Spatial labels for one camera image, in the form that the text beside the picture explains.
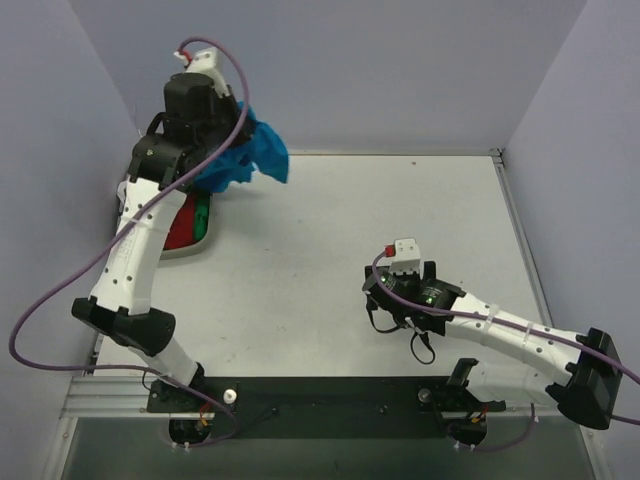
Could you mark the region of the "blue t shirt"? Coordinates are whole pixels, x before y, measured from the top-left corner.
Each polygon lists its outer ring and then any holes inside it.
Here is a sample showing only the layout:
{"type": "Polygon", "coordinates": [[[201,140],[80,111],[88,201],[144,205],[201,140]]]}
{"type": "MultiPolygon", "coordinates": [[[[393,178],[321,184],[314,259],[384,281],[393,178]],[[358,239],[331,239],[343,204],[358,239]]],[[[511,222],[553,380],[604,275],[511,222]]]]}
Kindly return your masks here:
{"type": "MultiPolygon", "coordinates": [[[[228,138],[244,104],[235,97],[222,100],[216,129],[206,138],[207,157],[228,138]]],[[[251,107],[233,143],[195,178],[195,186],[210,193],[221,193],[232,182],[248,183],[257,169],[280,183],[289,176],[289,152],[272,127],[256,119],[251,107]]]]}

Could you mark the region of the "grey plastic bin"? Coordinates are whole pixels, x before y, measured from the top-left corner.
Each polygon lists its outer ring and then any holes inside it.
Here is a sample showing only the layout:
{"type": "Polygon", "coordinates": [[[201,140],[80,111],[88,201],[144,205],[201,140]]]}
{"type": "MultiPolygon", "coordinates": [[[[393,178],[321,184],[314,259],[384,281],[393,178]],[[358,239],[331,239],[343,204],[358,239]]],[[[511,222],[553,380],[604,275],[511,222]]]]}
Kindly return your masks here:
{"type": "Polygon", "coordinates": [[[118,242],[109,258],[122,262],[144,259],[156,264],[165,258],[194,254],[210,233],[211,195],[201,190],[160,190],[139,179],[118,185],[118,242]]]}

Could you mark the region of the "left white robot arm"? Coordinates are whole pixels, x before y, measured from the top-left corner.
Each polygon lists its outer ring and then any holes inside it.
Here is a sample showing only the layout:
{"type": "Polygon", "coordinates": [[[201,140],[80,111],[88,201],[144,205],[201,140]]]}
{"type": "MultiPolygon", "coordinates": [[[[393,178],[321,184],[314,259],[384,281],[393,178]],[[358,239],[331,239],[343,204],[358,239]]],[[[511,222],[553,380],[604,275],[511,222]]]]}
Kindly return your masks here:
{"type": "Polygon", "coordinates": [[[86,298],[72,314],[175,380],[169,398],[183,411],[204,402],[202,367],[174,337],[175,317],[152,305],[152,287],[170,227],[192,189],[197,168],[235,138],[247,139],[242,115],[223,76],[179,73],[164,87],[164,111],[132,150],[118,242],[86,298]]]}

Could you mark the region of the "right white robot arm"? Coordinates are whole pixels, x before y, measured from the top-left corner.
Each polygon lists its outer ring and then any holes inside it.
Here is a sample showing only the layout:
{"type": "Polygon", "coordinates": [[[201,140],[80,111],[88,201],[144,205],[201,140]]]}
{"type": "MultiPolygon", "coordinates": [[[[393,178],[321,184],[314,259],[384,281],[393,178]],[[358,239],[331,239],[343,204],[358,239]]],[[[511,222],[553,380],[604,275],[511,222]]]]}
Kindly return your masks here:
{"type": "Polygon", "coordinates": [[[469,341],[511,359],[465,368],[463,387],[478,401],[554,406],[581,426],[609,428],[622,373],[608,333],[559,330],[504,312],[438,279],[432,262],[410,274],[368,265],[364,278],[367,309],[389,313],[397,328],[422,341],[429,333],[469,341]]]}

